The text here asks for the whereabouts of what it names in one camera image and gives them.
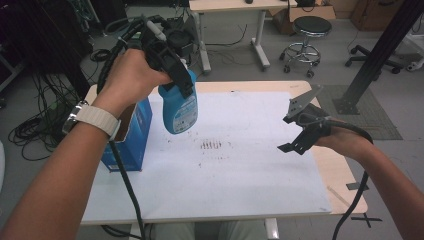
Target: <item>stool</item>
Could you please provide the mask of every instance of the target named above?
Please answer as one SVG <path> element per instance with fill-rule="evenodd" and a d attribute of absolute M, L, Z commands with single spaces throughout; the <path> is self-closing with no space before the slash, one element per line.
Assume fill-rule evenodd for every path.
<path fill-rule="evenodd" d="M 309 63 L 309 70 L 306 73 L 308 78 L 314 76 L 312 67 L 317 66 L 321 60 L 321 53 L 313 46 L 309 45 L 310 37 L 324 37 L 331 31 L 331 23 L 316 16 L 304 16 L 296 18 L 293 22 L 293 30 L 305 36 L 303 42 L 290 44 L 280 55 L 280 60 L 288 55 L 289 59 L 284 65 L 284 72 L 290 72 L 290 63 L 293 60 Z"/>

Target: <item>cardboard box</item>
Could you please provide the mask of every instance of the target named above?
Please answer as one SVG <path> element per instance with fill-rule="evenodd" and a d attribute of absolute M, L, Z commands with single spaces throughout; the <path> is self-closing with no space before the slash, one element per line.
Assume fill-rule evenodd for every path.
<path fill-rule="evenodd" d="M 296 18 L 303 16 L 318 16 L 324 19 L 335 19 L 336 15 L 334 13 L 333 6 L 315 6 L 315 7 L 305 7 L 305 8 L 290 8 L 290 14 L 287 14 L 287 9 L 283 9 L 278 13 L 275 13 L 272 17 L 274 25 L 277 27 L 278 31 L 283 34 L 293 34 L 293 21 Z"/>
<path fill-rule="evenodd" d="M 350 19 L 352 17 L 353 11 L 352 12 L 337 12 L 336 13 L 336 18 L 337 19 Z"/>
<path fill-rule="evenodd" d="M 97 85 L 93 85 L 87 93 L 85 100 L 89 104 L 97 96 L 96 89 Z M 115 145 L 119 151 L 125 170 L 141 171 L 151 121 L 152 109 L 148 98 L 128 107 L 122 113 L 121 126 L 115 137 Z M 103 152 L 102 162 L 109 171 L 119 171 L 109 144 L 107 144 Z"/>
<path fill-rule="evenodd" d="M 334 12 L 353 12 L 359 0 L 327 0 Z"/>
<path fill-rule="evenodd" d="M 379 0 L 359 0 L 351 21 L 361 31 L 384 31 L 403 0 L 382 4 Z"/>

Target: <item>hand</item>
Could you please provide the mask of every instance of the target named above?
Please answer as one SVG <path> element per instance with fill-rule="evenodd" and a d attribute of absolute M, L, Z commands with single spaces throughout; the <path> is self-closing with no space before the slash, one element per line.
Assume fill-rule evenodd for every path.
<path fill-rule="evenodd" d="M 321 137 L 315 145 L 331 148 L 337 153 L 357 161 L 366 156 L 367 150 L 374 148 L 372 143 L 358 133 L 340 127 L 332 127 L 331 135 Z"/>
<path fill-rule="evenodd" d="M 128 49 L 115 59 L 93 106 L 119 117 L 126 107 L 148 97 L 158 85 L 169 82 L 168 74 L 150 68 L 143 51 Z"/>

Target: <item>blue box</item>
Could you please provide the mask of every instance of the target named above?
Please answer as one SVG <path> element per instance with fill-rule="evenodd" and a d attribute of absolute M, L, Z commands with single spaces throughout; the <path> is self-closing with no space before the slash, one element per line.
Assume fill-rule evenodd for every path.
<path fill-rule="evenodd" d="M 125 170 L 141 171 L 147 137 L 152 121 L 152 108 L 146 98 L 127 108 L 121 115 L 121 127 L 115 137 Z M 103 152 L 102 162 L 111 172 L 119 171 L 109 143 Z"/>

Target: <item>forearm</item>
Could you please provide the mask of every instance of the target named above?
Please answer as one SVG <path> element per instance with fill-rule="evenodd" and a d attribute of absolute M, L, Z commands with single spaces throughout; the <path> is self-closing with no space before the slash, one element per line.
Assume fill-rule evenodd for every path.
<path fill-rule="evenodd" d="M 403 239 L 424 236 L 424 194 L 374 146 L 356 159 L 367 171 Z"/>
<path fill-rule="evenodd" d="M 74 239 L 106 142 L 102 130 L 78 123 L 32 182 L 0 238 Z"/>

